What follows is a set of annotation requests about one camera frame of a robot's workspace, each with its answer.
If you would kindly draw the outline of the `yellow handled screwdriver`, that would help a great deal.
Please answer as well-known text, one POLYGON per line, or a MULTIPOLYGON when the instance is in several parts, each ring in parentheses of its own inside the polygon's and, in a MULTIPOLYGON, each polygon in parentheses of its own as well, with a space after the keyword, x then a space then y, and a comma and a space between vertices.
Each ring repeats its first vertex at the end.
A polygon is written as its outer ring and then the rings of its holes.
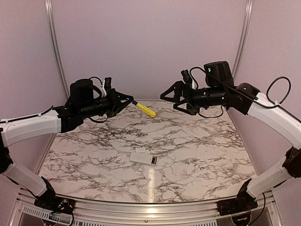
POLYGON ((137 108, 139 108, 141 111, 143 111, 144 113, 146 113, 150 117, 152 117, 152 118, 156 117, 156 113, 153 110, 151 110, 148 107, 142 105, 141 103, 133 100, 132 104, 134 104, 137 108))

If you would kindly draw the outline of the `white battery cover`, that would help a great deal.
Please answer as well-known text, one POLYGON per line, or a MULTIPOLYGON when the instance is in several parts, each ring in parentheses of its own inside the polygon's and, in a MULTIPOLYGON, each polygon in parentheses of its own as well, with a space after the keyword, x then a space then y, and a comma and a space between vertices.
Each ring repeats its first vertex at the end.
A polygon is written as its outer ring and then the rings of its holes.
POLYGON ((144 147, 139 147, 139 148, 136 148, 135 151, 137 153, 146 153, 146 149, 144 147))

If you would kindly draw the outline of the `white remote control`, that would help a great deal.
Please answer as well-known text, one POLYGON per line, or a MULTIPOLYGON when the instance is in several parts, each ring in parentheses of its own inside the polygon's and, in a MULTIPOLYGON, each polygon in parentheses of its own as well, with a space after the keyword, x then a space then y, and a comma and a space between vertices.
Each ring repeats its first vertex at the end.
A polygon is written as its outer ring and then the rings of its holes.
POLYGON ((156 165, 151 164, 151 160, 152 160, 153 156, 154 155, 147 154, 147 153, 131 153, 129 160, 130 160, 130 162, 138 163, 138 164, 142 164, 142 165, 157 166, 157 164, 156 165))

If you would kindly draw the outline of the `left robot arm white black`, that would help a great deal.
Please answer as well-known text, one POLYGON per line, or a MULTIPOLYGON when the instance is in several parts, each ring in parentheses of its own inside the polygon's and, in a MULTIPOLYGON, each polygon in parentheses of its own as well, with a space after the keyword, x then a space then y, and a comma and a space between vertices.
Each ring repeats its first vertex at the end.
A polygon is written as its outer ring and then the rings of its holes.
POLYGON ((53 187, 24 165, 14 163, 9 155, 9 146, 41 135, 73 131, 85 119, 94 116, 114 117, 133 99, 112 88, 110 77, 104 79, 101 88, 95 86, 91 79, 80 79, 70 85, 70 96, 65 105, 51 107, 39 114, 1 120, 0 173, 25 187, 48 209, 56 209, 60 202, 53 187))

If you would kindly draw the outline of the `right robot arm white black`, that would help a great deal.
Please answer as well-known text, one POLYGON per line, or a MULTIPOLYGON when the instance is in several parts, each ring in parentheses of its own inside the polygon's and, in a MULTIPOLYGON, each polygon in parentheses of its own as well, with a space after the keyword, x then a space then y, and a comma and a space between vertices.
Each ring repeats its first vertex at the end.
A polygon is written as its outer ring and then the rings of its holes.
POLYGON ((198 88, 192 70, 183 70, 183 80, 175 82, 160 98, 189 115, 200 114, 201 108, 210 106, 234 108, 268 125, 292 145, 278 163, 242 185, 233 207, 243 211, 260 194, 291 178, 300 178, 301 121, 249 83, 236 86, 228 62, 208 63, 201 71, 206 75, 206 88, 198 88))

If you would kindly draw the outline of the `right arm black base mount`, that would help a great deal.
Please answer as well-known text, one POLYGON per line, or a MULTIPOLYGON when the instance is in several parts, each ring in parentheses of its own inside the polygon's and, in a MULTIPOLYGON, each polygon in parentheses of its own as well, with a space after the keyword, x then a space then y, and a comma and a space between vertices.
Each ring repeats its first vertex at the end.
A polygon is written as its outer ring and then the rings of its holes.
POLYGON ((240 198, 231 198, 217 202, 217 209, 221 216, 249 211, 251 209, 256 209, 257 207, 258 203, 255 199, 247 201, 240 198))

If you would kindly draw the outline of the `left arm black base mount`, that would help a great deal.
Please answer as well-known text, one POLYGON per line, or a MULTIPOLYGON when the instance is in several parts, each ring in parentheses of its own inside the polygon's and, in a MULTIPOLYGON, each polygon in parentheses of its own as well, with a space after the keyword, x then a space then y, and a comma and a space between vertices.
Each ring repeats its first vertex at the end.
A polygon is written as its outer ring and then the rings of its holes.
POLYGON ((43 209, 51 210, 54 213, 72 214, 75 206, 75 200, 55 196, 53 199, 45 201, 35 200, 34 205, 43 209))

